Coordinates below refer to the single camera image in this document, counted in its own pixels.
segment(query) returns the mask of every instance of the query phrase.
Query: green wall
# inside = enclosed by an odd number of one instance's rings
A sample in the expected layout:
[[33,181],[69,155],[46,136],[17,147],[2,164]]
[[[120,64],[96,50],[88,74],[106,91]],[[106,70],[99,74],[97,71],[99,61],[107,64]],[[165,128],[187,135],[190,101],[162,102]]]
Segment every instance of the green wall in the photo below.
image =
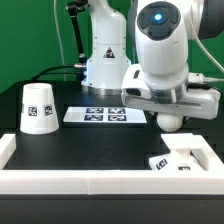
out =
[[[69,15],[65,9],[71,0],[57,0],[59,27],[66,64],[77,62],[77,49]],[[109,4],[127,16],[129,0],[109,0]],[[62,64],[54,22],[54,0],[1,0],[0,1],[0,92],[21,80],[27,80],[48,67]],[[91,23],[89,12],[78,17],[87,56],[91,55]],[[203,41],[212,54],[224,64],[224,34]],[[130,39],[127,55],[132,59]],[[191,70],[222,76],[190,42]]]

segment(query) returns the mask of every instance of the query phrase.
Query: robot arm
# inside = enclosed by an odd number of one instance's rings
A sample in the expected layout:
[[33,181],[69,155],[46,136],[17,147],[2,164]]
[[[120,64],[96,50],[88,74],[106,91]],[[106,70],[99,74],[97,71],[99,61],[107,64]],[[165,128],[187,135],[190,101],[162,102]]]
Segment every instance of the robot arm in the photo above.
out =
[[[179,1],[182,9],[185,23],[188,24],[189,39],[194,39],[191,35],[189,23],[189,6],[193,9],[193,22],[195,30],[200,39],[215,38],[224,30],[224,1],[223,0],[188,0],[185,4]],[[135,20],[137,17],[138,0],[136,0],[129,10],[128,14],[128,31],[132,39],[134,48],[135,44]]]
[[129,14],[135,17],[129,29],[139,64],[125,75],[122,101],[127,107],[158,112],[158,124],[165,131],[178,130],[184,116],[217,116],[220,93],[188,86],[196,76],[188,71],[188,39],[195,37],[192,30],[201,32],[205,9],[203,0],[138,0]]

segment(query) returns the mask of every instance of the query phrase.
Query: warning label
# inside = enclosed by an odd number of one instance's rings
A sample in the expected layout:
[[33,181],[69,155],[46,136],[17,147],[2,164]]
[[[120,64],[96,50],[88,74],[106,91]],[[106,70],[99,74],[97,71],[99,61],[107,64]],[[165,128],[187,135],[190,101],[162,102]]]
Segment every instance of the warning label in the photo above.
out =
[[105,53],[104,58],[115,58],[114,53],[110,47],[108,48],[107,52]]

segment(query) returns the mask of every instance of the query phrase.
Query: black table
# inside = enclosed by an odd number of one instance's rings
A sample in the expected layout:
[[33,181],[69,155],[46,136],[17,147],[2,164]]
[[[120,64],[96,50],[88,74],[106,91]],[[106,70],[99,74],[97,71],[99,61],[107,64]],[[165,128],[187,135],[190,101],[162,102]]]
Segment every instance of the black table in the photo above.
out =
[[[60,128],[47,135],[19,130],[22,87],[14,84],[0,95],[0,134],[16,133],[17,149],[9,170],[147,170],[148,158],[168,152],[156,119],[147,124],[63,123],[69,106],[121,107],[120,96],[81,91],[75,82],[52,84]],[[178,133],[202,135],[224,161],[224,104],[218,117],[189,119]],[[224,196],[212,195],[1,195],[5,223],[223,223]]]

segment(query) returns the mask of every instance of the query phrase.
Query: paper cup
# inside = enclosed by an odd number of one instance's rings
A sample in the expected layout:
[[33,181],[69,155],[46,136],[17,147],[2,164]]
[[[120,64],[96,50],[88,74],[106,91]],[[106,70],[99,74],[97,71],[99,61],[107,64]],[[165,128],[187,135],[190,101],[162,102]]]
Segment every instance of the paper cup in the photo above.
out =
[[52,86],[31,83],[23,86],[20,130],[27,134],[47,134],[58,129]]

